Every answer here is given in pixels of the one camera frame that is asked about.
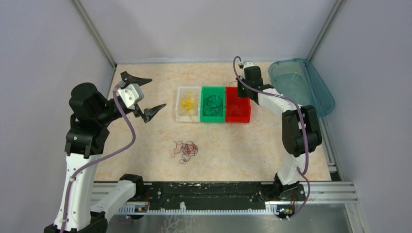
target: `wooden table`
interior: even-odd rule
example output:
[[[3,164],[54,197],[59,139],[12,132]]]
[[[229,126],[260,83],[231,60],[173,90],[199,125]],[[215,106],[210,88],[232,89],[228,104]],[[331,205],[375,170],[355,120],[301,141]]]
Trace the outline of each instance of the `wooden table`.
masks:
[[[269,83],[271,63],[256,63],[264,83]],[[101,162],[98,181],[115,181],[124,173],[137,174],[145,181],[272,181],[279,171],[286,151],[282,144],[281,119],[268,109],[251,103],[250,123],[182,123],[175,121],[175,104],[179,86],[229,86],[235,80],[231,63],[140,64],[118,65],[112,88],[120,73],[151,78],[142,87],[144,100],[139,105],[151,108],[166,103],[149,123],[129,118],[136,130],[134,145],[125,152]],[[107,155],[131,140],[126,123],[118,119],[109,126],[111,132],[104,148]],[[171,158],[173,141],[193,141],[199,152],[190,161],[179,164]],[[307,178],[330,181],[321,146],[311,154]]]

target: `divided container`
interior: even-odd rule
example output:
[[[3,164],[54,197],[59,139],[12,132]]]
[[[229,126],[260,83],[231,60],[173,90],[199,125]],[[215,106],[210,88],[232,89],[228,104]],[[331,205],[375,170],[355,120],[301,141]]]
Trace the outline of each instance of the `divided container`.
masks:
[[[237,87],[226,87],[226,122],[249,123],[250,100],[239,98]]]
[[[176,121],[178,122],[200,122],[200,104],[202,98],[202,87],[200,86],[180,86],[177,91],[175,107]],[[189,100],[193,104],[187,110],[182,103]]]
[[[203,86],[200,107],[201,122],[224,122],[226,94],[224,86]]]

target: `white wall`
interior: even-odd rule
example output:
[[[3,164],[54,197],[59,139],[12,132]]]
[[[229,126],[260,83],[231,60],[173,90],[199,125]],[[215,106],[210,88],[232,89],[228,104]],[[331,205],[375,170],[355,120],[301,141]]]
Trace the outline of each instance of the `white wall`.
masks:
[[[65,175],[71,89],[106,92],[111,67],[70,1],[1,1],[0,226],[43,232]]]
[[[412,1],[348,0],[314,65],[336,101],[327,117],[371,232],[410,232]]]
[[[82,0],[121,63],[305,58],[335,0]]]

